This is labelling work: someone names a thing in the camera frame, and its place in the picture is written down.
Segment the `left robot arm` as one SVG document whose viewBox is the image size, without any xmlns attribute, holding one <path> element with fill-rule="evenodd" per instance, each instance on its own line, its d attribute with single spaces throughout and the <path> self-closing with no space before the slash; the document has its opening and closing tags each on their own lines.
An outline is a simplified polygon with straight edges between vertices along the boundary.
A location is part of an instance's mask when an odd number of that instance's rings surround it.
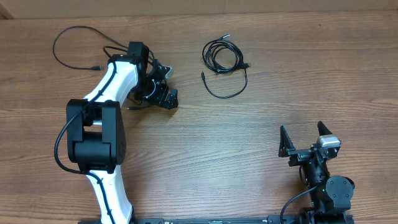
<svg viewBox="0 0 398 224">
<path fill-rule="evenodd" d="M 136 221 L 121 172 L 127 149 L 121 108 L 126 100 L 177 108 L 178 91 L 167 84 L 172 74 L 148 46 L 130 42 L 110 56 L 105 76 L 91 93 L 67 104 L 68 157 L 93 187 L 99 223 Z"/>
</svg>

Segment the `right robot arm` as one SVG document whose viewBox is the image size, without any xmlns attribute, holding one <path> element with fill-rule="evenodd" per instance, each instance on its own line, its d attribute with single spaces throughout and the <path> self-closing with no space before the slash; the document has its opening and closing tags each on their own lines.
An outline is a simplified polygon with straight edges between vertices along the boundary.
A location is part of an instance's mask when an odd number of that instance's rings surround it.
<svg viewBox="0 0 398 224">
<path fill-rule="evenodd" d="M 299 167 L 299 176 L 307 190 L 291 198 L 281 209 L 279 223 L 354 223 L 346 211 L 351 209 L 354 182 L 345 176 L 330 175 L 327 162 L 338 155 L 341 140 L 322 121 L 317 123 L 319 137 L 308 149 L 296 149 L 285 126 L 280 127 L 279 157 L 289 158 L 289 166 Z M 287 207 L 308 194 L 312 206 L 289 218 Z"/>
</svg>

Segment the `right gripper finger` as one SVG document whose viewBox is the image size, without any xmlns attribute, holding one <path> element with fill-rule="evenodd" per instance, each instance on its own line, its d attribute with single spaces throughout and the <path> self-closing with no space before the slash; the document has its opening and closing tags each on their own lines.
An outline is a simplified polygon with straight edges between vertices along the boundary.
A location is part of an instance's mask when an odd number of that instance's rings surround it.
<svg viewBox="0 0 398 224">
<path fill-rule="evenodd" d="M 332 132 L 324 125 L 322 121 L 317 123 L 318 133 L 320 136 L 331 135 Z"/>
<path fill-rule="evenodd" d="M 285 126 L 282 125 L 280 127 L 280 144 L 279 144 L 279 157 L 288 157 L 290 154 L 295 151 L 295 146 L 289 137 Z"/>
</svg>

